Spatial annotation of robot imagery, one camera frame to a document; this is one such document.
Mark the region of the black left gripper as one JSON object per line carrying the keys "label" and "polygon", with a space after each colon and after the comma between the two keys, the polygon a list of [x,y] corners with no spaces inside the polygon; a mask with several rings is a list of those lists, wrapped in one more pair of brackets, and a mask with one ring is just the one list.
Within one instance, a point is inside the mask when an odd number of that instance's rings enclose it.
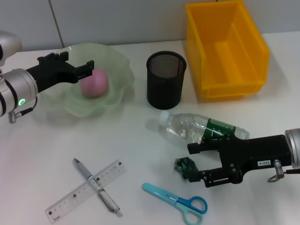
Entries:
{"label": "black left gripper", "polygon": [[76,68],[66,63],[68,52],[50,53],[37,60],[39,65],[26,71],[34,78],[38,93],[58,83],[77,83],[78,80],[92,76],[94,70],[93,60]]}

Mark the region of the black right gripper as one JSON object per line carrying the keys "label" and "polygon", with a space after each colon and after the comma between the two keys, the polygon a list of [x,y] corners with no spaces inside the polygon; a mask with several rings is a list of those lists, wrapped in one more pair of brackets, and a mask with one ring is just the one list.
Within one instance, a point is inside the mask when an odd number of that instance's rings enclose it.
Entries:
{"label": "black right gripper", "polygon": [[247,140],[234,136],[203,138],[200,143],[189,143],[187,149],[189,154],[210,150],[219,152],[221,168],[187,173],[189,182],[203,180],[207,188],[227,183],[239,184],[247,172],[273,168],[276,160],[282,166],[292,164],[292,154],[284,135]]}

